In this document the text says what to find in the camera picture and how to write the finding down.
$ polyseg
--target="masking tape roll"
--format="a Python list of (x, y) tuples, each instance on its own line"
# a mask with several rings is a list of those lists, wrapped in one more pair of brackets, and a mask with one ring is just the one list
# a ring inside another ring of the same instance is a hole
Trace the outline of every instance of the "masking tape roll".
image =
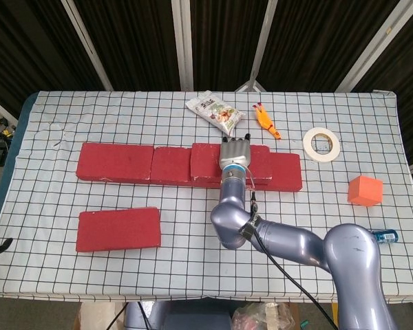
[[(325, 138), (328, 139), (329, 145), (330, 145), (330, 152), (326, 153), (325, 155), (322, 155), (321, 153), (318, 153), (314, 150), (312, 147), (312, 139), (317, 136), (317, 135), (322, 135)], [(328, 129), (325, 129), (323, 127), (314, 127), (313, 129), (310, 129), (303, 137), (303, 148), (305, 152), (308, 154), (310, 158), (313, 160), (316, 160), (318, 162), (331, 162), (335, 158), (338, 157), (339, 152), (341, 150), (341, 147), (339, 145), (339, 140), (337, 136), (329, 131)]]

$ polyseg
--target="orange foam cube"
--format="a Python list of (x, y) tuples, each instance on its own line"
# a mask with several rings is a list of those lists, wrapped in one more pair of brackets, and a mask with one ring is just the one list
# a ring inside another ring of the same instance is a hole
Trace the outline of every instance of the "orange foam cube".
[(352, 204), (373, 206), (383, 201), (383, 182), (360, 175), (349, 183), (347, 200)]

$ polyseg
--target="blue bottle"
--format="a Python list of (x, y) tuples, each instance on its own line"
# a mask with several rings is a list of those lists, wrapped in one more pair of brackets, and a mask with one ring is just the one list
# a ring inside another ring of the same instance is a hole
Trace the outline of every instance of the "blue bottle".
[(376, 237), (378, 244), (396, 243), (399, 238), (394, 229), (372, 230), (372, 234)]

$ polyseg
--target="red foam block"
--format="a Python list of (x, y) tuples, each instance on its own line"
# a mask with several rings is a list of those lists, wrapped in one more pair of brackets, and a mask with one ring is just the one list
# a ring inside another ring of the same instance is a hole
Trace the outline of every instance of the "red foam block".
[(82, 212), (77, 252), (155, 248), (160, 246), (157, 208)]
[[(268, 184), (273, 176), (269, 148), (267, 146), (251, 146), (251, 163), (249, 170), (253, 174), (254, 183)], [(191, 179), (194, 184), (220, 183), (222, 170), (219, 166), (220, 144), (195, 143), (191, 149)]]
[(85, 181), (148, 184), (153, 146), (84, 143), (76, 176)]
[(190, 148), (160, 146), (155, 149), (151, 165), (151, 183), (192, 187)]
[(259, 190), (296, 192), (303, 188), (300, 156), (296, 153), (271, 153), (273, 178), (267, 185), (256, 185)]

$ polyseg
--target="grid patterned tablecloth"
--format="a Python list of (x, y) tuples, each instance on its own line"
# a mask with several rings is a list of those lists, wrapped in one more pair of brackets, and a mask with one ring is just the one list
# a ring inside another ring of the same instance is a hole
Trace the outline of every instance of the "grid patterned tablecloth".
[[(219, 190), (84, 182), (75, 170), (83, 142), (191, 146), (220, 143), (221, 132), (184, 104), (185, 92), (40, 92), (32, 108), (6, 202), (0, 243), (0, 295), (32, 298), (164, 299), (219, 296), (306, 300), (267, 257), (248, 243), (220, 246), (209, 221)], [(393, 228), (400, 242), (381, 246), (383, 288), (390, 302), (413, 301), (413, 183), (401, 143), (393, 93), (218, 93), (247, 114), (237, 136), (253, 144), (298, 153), (303, 189), (259, 192), (267, 220), (308, 228), (320, 237), (339, 223)], [(263, 102), (283, 139), (261, 130), (252, 104)], [(304, 155), (302, 138), (327, 127), (341, 142), (339, 157), (318, 163)], [(383, 203), (347, 202), (357, 175), (383, 180)], [(162, 247), (117, 252), (75, 252), (78, 214), (156, 206)], [(322, 269), (279, 260), (320, 301), (336, 300)]]

